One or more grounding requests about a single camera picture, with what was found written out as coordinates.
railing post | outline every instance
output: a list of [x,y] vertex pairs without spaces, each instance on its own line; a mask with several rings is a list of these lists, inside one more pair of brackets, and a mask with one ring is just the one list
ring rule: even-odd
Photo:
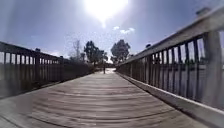
[[36,48],[35,51],[35,84],[40,88],[40,49]]
[[64,58],[60,56],[60,79],[61,82],[64,81]]
[[202,103],[217,107],[218,94],[223,92],[222,80],[222,51],[218,31],[211,31],[204,35],[206,57],[206,85],[203,89]]
[[147,84],[149,84],[149,70],[150,70],[150,58],[149,58],[149,56],[147,56],[146,57],[146,68],[145,68],[145,70],[146,70],[146,83]]
[[133,78],[133,62],[130,62],[130,77]]

wooden boardwalk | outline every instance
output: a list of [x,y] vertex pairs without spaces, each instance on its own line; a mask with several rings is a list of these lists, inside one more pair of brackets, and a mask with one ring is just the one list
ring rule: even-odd
[[1,128],[204,128],[115,73],[0,101]]

sky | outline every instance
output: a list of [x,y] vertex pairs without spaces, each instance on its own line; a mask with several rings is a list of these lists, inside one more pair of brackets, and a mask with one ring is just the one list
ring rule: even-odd
[[113,44],[124,39],[136,54],[195,21],[199,9],[222,2],[128,0],[102,23],[88,12],[84,0],[0,0],[0,41],[68,57],[75,40],[83,47],[92,40],[111,56]]

